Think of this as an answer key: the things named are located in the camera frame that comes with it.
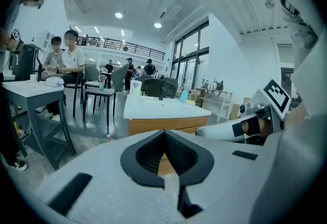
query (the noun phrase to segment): hair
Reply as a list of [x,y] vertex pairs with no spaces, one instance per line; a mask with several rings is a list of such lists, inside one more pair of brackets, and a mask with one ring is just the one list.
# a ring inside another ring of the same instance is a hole
[[51,45],[53,45],[53,42],[59,42],[61,44],[61,37],[53,37],[51,39]]
[[72,34],[73,36],[76,37],[75,40],[77,40],[78,39],[78,36],[79,36],[78,35],[78,32],[76,30],[67,30],[66,33],[65,33],[65,36],[66,36],[66,34]]

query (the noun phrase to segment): white shirt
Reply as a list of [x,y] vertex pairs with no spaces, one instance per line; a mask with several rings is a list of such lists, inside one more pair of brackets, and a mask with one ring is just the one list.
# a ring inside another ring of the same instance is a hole
[[76,47],[73,52],[65,50],[62,53],[62,62],[66,68],[77,68],[84,65],[84,53],[83,50]]

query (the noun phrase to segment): sneaker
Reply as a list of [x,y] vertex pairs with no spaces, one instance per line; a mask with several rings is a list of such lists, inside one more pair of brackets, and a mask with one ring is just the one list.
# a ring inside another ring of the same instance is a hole
[[58,115],[54,115],[52,117],[52,120],[57,121],[57,122],[61,122],[60,115],[59,114]]
[[25,163],[24,161],[20,161],[19,159],[16,159],[15,164],[11,167],[17,171],[24,171],[27,169],[27,163]]
[[51,112],[51,113],[48,112],[48,113],[45,114],[44,116],[45,116],[46,119],[52,119],[52,117],[53,117],[53,113],[52,113],[52,112]]
[[37,108],[35,111],[41,113],[44,110],[45,106]]

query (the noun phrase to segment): round ceiling light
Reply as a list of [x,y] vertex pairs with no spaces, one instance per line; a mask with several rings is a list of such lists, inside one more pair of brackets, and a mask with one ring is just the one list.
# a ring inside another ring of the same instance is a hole
[[154,26],[157,28],[157,29],[160,29],[162,27],[162,25],[160,23],[155,23]]
[[117,12],[117,13],[115,14],[115,16],[116,16],[117,18],[122,18],[122,17],[123,17],[122,13],[119,13],[119,12]]

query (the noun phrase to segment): railing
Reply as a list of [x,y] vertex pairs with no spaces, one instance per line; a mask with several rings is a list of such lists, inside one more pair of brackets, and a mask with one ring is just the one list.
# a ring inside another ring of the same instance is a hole
[[151,59],[164,60],[165,53],[154,50],[151,48],[143,47],[133,43],[122,42],[115,39],[109,38],[97,38],[97,37],[79,37],[77,40],[78,46],[92,46],[101,47],[113,50],[121,50],[125,52],[139,54]]

